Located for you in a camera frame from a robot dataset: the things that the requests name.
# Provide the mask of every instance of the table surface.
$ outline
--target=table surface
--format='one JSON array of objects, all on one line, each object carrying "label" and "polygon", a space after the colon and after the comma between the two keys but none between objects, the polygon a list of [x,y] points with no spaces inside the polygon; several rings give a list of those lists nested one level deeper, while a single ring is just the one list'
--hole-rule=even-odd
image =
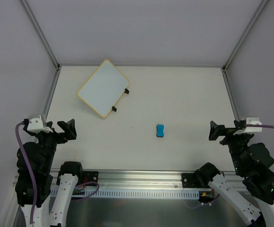
[{"label": "table surface", "polygon": [[[211,162],[234,170],[228,148],[208,140],[211,120],[233,126],[221,69],[117,68],[130,93],[105,119],[76,96],[97,67],[61,68],[47,120],[59,131],[57,121],[74,118],[77,139],[58,145],[53,168],[79,161],[87,169],[193,171]],[[156,137],[157,124],[165,126],[163,138]]]}]

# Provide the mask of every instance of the blue eraser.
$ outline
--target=blue eraser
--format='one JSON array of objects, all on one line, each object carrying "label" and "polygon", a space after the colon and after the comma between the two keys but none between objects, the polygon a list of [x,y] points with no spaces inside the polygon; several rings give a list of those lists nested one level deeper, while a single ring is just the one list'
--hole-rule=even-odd
[{"label": "blue eraser", "polygon": [[163,124],[157,124],[157,137],[164,137],[164,125]]}]

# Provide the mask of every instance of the perforated metal strip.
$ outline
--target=perforated metal strip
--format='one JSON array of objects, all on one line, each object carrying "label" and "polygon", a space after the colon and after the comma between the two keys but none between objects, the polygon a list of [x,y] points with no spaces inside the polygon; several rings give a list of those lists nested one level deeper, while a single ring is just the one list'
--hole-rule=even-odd
[{"label": "perforated metal strip", "polygon": [[[86,189],[85,195],[73,195],[73,197],[84,197],[90,195],[94,190]],[[51,197],[57,196],[58,189],[54,188]],[[180,199],[198,200],[198,191],[187,190],[125,190],[125,189],[99,189],[93,195],[95,198],[138,198],[138,199]]]}]

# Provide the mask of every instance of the small whiteboard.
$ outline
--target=small whiteboard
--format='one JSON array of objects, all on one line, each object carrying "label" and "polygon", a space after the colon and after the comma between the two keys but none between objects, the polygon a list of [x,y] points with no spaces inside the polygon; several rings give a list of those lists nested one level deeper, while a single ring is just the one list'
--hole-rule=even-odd
[{"label": "small whiteboard", "polygon": [[106,118],[128,86],[129,80],[109,60],[104,60],[78,90],[77,96]]}]

